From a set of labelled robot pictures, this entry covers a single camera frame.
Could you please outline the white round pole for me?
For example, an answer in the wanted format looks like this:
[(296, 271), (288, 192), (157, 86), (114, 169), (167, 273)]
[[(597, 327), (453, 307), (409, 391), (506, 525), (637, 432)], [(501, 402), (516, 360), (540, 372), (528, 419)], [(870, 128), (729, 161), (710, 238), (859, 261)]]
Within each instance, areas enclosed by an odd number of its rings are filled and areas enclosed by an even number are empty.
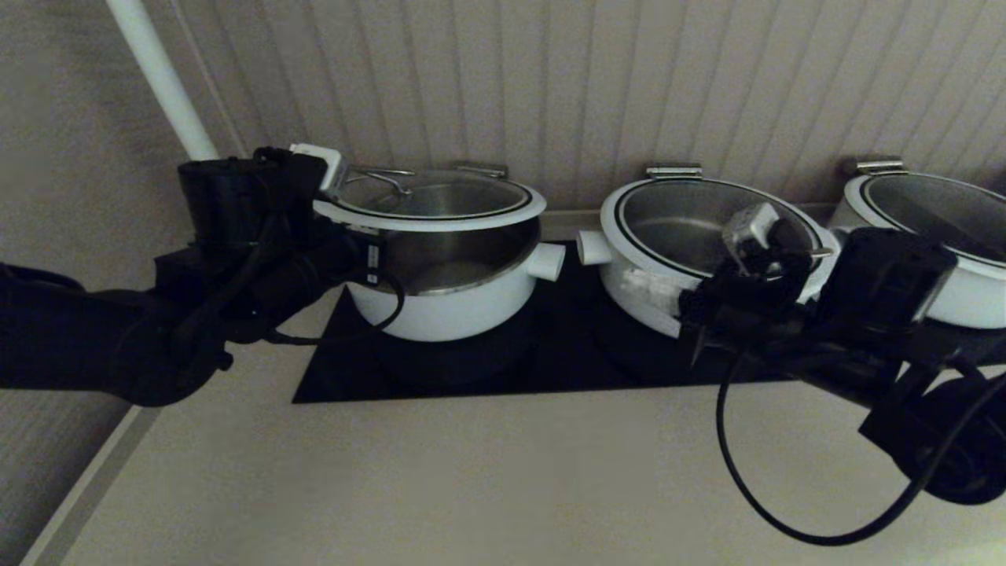
[(141, 0), (105, 0), (130, 53), (191, 160), (220, 157)]

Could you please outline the black glass induction cooktop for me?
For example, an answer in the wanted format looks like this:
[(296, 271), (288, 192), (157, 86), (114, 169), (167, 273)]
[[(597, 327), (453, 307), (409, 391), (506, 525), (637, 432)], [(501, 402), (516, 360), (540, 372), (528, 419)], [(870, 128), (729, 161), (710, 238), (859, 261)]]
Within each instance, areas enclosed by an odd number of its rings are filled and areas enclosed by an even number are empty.
[(314, 351), (292, 401), (361, 402), (718, 384), (728, 351), (694, 366), (674, 338), (642, 325), (606, 293), (596, 267), (567, 264), (503, 325), (420, 343), (385, 333)]

